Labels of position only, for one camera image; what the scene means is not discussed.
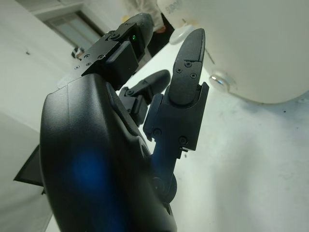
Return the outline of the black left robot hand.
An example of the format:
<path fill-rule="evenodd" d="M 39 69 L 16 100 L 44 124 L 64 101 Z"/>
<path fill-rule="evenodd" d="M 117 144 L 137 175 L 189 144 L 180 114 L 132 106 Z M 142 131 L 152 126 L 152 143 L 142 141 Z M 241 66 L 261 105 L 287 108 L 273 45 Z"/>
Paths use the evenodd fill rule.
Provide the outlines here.
<path fill-rule="evenodd" d="M 153 34 L 149 14 L 106 33 L 43 105 L 40 168 L 62 232 L 175 232 L 176 160 L 195 150 L 209 86 L 205 31 L 185 38 L 173 72 L 125 83 Z"/>

